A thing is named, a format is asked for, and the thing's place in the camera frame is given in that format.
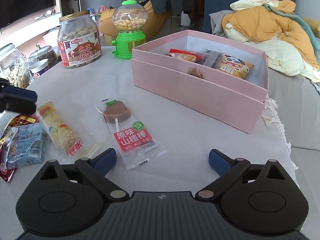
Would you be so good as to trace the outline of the dark red snack bag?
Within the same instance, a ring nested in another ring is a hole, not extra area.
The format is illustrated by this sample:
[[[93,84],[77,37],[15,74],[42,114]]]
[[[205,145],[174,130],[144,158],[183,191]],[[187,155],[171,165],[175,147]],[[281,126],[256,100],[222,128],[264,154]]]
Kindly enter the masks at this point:
[[[8,168],[7,165],[7,157],[9,155],[7,153],[7,144],[12,141],[12,138],[14,137],[14,130],[16,130],[16,127],[35,123],[39,123],[39,120],[35,115],[19,114],[12,117],[3,128],[1,132],[1,178],[4,182],[10,182],[16,170],[16,168]]]

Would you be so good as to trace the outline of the grey wrapped snack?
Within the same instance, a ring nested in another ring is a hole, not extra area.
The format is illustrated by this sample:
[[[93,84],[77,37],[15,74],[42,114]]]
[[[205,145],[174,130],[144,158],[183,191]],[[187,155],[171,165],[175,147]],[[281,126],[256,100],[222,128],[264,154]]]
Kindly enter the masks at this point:
[[[222,61],[223,53],[215,50],[206,50],[201,54],[200,59],[196,61],[197,64],[217,69]]]

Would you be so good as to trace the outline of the green gumball dispenser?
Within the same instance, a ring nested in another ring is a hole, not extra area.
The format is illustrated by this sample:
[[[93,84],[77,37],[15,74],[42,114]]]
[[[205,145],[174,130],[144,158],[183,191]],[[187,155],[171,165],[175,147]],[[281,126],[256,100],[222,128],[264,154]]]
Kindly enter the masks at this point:
[[[146,9],[135,0],[125,0],[112,15],[112,23],[118,35],[111,42],[115,46],[112,53],[122,60],[132,58],[132,50],[146,42],[143,27],[147,23]]]

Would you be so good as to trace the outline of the large peanut jar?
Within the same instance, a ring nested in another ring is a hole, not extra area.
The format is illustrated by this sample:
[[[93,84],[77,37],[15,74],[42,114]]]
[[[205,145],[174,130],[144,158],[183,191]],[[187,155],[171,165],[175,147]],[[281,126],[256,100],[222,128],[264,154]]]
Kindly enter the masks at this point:
[[[97,24],[88,10],[75,12],[59,19],[57,45],[66,68],[78,68],[101,57]]]

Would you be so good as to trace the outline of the red orange snack packet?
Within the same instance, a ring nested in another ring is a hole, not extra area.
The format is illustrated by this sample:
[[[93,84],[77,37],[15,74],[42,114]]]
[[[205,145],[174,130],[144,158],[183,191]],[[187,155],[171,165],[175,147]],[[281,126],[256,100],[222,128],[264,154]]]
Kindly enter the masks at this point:
[[[179,50],[179,49],[170,49],[166,55],[169,57],[173,57],[175,59],[189,61],[189,62],[196,62],[202,59],[201,53],[196,53],[196,52],[187,51],[187,50]]]

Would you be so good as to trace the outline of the long biscuit packet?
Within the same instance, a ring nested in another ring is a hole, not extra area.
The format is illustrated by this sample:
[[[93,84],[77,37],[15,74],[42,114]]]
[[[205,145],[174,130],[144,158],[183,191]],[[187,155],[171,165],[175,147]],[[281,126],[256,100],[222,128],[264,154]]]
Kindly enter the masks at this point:
[[[36,115],[53,144],[68,157],[91,158],[96,154],[98,145],[85,143],[79,133],[65,122],[52,102],[40,106]]]

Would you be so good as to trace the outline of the hawthorn lollipop packet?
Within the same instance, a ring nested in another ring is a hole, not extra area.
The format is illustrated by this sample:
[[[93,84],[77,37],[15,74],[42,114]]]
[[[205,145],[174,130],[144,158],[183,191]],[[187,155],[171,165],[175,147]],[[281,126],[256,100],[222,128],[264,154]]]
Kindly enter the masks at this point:
[[[145,165],[167,153],[129,106],[118,98],[101,100],[96,109],[103,115],[127,170]]]

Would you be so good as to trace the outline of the panda snack packet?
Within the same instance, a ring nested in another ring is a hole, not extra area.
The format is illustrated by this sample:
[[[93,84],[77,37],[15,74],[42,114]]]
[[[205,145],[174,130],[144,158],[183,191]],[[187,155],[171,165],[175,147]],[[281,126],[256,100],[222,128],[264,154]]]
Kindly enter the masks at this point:
[[[245,79],[248,73],[254,68],[254,65],[241,60],[237,57],[224,55],[220,65],[217,70],[232,75],[234,77],[238,77],[241,79]]]

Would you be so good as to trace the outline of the glass jar with nuts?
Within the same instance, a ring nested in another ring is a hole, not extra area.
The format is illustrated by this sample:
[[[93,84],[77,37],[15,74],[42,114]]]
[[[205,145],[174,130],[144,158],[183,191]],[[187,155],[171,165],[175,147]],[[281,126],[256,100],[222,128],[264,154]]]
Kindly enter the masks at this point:
[[[29,86],[30,78],[28,69],[25,67],[26,60],[12,43],[1,48],[0,61],[2,78],[15,87],[27,88]]]

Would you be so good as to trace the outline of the grey sofa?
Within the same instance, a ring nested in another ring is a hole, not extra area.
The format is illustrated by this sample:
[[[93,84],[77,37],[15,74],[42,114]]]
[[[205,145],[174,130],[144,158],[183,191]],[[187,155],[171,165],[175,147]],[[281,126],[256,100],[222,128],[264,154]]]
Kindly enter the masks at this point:
[[[269,97],[276,100],[277,113],[285,127],[287,140],[295,148],[319,150],[319,93],[303,76],[308,64],[298,50],[278,38],[255,43],[222,19],[232,14],[223,10],[209,15],[212,33],[232,38],[265,52],[268,60]]]

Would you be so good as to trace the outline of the pink cardboard box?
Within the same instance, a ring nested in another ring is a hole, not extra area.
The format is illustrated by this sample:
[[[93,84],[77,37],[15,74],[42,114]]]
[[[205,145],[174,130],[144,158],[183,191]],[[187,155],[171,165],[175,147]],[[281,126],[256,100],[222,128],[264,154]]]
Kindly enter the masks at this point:
[[[253,64],[245,79],[168,56],[170,49],[220,51]],[[199,31],[184,30],[132,51],[135,86],[251,133],[268,94],[266,54],[248,45]]]

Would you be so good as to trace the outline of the orange yellow blanket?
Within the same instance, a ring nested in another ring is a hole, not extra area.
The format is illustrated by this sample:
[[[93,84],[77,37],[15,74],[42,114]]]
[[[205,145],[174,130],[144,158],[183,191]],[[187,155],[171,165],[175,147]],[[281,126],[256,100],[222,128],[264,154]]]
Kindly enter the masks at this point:
[[[225,35],[265,52],[269,68],[319,82],[319,39],[291,0],[238,0],[221,21]]]

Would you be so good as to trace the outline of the light blue snack packet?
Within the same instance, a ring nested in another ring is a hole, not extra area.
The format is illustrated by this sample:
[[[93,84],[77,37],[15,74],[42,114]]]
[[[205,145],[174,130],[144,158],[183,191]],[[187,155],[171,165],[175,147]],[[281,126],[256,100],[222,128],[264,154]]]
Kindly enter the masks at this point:
[[[7,146],[8,168],[41,164],[47,149],[47,135],[40,123],[16,127]]]

